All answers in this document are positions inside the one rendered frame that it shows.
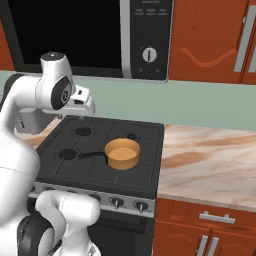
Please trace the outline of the silver microwave dial knob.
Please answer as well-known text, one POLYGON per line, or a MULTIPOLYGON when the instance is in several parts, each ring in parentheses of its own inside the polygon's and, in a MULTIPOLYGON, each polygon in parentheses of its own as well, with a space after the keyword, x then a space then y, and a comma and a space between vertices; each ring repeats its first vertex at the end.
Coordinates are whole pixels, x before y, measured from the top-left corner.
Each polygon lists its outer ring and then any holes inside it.
POLYGON ((157 51, 152 47, 148 47, 143 51, 142 57, 147 63, 152 63, 157 58, 157 51))

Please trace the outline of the black stove with oven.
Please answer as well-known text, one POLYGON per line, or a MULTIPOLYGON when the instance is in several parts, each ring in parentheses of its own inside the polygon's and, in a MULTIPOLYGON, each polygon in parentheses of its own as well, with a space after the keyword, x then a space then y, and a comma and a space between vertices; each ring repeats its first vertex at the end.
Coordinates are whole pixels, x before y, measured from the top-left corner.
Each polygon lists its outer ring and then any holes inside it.
POLYGON ((37 148, 41 167, 35 192, 53 187, 99 195, 101 215, 88 233, 101 255, 151 256, 163 139, 164 126, 159 123, 67 116, 37 148), (135 167, 115 170, 103 156, 79 158, 80 154, 103 152, 117 138, 140 145, 135 167), (114 197, 124 205, 115 209, 114 197), (148 209, 140 213, 137 201, 147 203, 148 209))

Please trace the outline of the red-brown drawer front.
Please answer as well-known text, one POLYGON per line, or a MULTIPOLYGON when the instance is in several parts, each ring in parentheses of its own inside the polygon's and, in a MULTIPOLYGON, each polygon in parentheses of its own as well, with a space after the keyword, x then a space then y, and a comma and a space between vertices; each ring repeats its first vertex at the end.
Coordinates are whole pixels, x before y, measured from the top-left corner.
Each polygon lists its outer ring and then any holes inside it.
POLYGON ((156 219, 256 236, 255 212, 158 198, 156 203, 156 219), (200 215, 205 211, 212 216, 224 217, 229 215, 230 218, 235 220, 235 223, 229 224, 201 219, 200 215))

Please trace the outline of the black and silver microwave oven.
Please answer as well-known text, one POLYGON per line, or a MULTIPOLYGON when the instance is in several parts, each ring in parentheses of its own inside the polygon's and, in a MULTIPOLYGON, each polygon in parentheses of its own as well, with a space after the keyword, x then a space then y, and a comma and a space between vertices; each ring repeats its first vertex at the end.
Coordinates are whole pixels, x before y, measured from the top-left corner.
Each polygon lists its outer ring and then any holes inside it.
POLYGON ((14 69, 26 73, 60 52, 78 76, 166 81, 171 19, 172 0, 0 0, 14 69))

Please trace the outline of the red-brown base cupboard door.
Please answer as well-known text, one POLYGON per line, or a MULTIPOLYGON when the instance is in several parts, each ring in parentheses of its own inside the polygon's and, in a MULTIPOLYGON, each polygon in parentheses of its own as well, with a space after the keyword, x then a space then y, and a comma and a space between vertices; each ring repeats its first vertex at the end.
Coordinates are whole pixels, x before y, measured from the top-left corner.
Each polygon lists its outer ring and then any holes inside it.
POLYGON ((156 221, 153 256, 196 256, 202 235, 210 230, 179 223, 156 221))
POLYGON ((219 238, 214 256, 256 256, 256 237, 230 232, 213 231, 219 238))

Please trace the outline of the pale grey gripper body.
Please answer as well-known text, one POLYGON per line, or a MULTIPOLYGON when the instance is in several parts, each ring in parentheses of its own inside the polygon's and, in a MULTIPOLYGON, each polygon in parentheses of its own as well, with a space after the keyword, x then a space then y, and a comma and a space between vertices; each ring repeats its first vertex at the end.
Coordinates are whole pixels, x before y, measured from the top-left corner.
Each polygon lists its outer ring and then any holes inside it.
POLYGON ((91 96, 86 100, 70 99, 61 109, 63 115, 93 116, 95 113, 95 103, 91 96))

